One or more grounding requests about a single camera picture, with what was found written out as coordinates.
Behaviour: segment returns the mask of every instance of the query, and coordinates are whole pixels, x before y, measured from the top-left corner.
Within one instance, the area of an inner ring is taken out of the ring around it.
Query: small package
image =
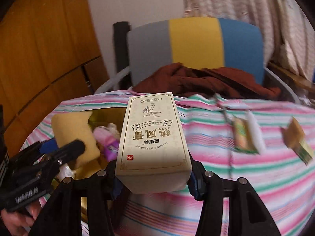
[[[234,117],[235,150],[246,154],[264,154],[266,150],[261,128],[251,111],[246,119]]]
[[[283,134],[285,145],[291,148],[308,165],[313,159],[314,151],[305,141],[305,133],[296,118],[292,117],[288,128]]]
[[[116,177],[133,193],[183,189],[192,165],[173,94],[130,97]]]

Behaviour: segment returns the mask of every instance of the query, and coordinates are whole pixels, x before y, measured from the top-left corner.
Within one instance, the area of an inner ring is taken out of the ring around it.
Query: purple bottle
[[[103,146],[101,153],[106,160],[111,161],[117,159],[119,148],[119,142],[117,139],[105,127],[95,128],[93,135],[96,141]]]

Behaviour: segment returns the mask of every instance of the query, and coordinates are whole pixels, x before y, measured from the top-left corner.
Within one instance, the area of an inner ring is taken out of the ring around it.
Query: ribbon banner graphic
[[[138,123],[138,124],[132,125],[131,127],[133,128],[133,130],[139,130],[146,126],[151,126],[151,125],[171,126],[172,122],[173,122],[172,120],[152,120],[152,121],[147,121],[144,123]]]

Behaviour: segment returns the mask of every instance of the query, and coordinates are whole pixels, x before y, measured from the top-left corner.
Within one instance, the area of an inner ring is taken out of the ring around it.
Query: blue object
[[[219,18],[221,25],[225,67],[248,72],[262,85],[264,80],[264,45],[258,27],[251,24]]]
[[[39,149],[41,154],[49,154],[53,151],[58,150],[58,145],[55,138],[45,141]]]

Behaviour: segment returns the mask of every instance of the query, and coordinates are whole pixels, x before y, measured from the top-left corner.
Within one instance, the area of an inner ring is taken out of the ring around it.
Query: cardboard box
[[[192,165],[172,93],[130,97],[116,177],[133,193],[183,189]]]

